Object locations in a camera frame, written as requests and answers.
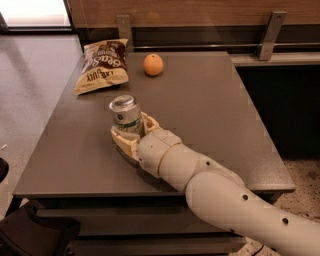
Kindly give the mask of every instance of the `gray floor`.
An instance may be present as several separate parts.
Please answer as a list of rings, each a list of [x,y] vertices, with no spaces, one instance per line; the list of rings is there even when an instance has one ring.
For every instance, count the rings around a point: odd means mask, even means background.
[[[0,37],[0,218],[81,54],[76,35]]]
[[[0,219],[11,193],[81,56],[77,36],[0,37],[0,157],[10,165],[0,184]],[[320,159],[286,160],[297,185],[276,206],[320,222]],[[238,253],[252,255],[260,244],[249,240]],[[259,255],[278,255],[264,248]]]

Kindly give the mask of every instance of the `orange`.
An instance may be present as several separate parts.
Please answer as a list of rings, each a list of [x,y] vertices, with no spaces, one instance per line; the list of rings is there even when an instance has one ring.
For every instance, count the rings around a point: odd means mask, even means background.
[[[143,68],[148,75],[157,76],[163,70],[163,61],[158,54],[149,54],[143,61]]]

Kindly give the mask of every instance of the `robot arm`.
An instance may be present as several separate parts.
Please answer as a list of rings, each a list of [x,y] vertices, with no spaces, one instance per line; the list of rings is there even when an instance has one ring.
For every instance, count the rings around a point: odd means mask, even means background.
[[[186,147],[170,131],[144,136],[137,155],[142,169],[185,192],[189,208],[205,222],[259,241],[280,255],[320,255],[320,224],[266,203],[237,174]]]

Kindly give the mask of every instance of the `wooden panel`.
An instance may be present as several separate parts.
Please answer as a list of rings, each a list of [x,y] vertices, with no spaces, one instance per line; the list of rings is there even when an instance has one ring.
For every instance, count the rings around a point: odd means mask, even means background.
[[[116,27],[130,14],[134,27],[265,25],[272,11],[284,24],[320,24],[319,0],[68,0],[76,27]]]

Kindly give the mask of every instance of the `gray table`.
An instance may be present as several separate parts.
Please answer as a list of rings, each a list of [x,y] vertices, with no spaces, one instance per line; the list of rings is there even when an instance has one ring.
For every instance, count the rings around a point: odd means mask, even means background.
[[[186,207],[183,195],[123,159],[109,132],[111,100],[122,94],[137,97],[142,110],[163,128],[238,173],[246,186],[261,197],[275,198],[292,192],[295,186],[227,53],[160,55],[164,60],[160,76],[144,74],[146,53],[130,53],[128,83],[76,97],[73,88],[81,72],[81,59],[14,196],[54,201],[40,210],[39,216],[76,218],[82,223],[82,236],[167,235],[154,240],[162,241],[159,244],[150,245],[144,237],[131,247],[122,239],[121,248],[127,248],[127,252],[155,253],[163,244],[172,245],[166,240],[172,241],[172,234],[183,235],[179,238],[182,240],[175,237],[174,248],[169,246],[171,249],[163,254],[177,248],[182,253],[186,247],[181,241],[185,239],[190,239],[190,245],[194,243],[192,248],[198,248],[193,251],[190,247],[188,253],[237,250],[243,245],[242,238],[201,222]],[[210,241],[196,246],[196,239],[204,239],[204,235]],[[222,242],[226,237],[232,242]],[[223,246],[217,249],[213,246],[217,243]],[[148,248],[146,244],[151,247],[149,251],[137,249]],[[114,249],[110,244],[105,247]]]

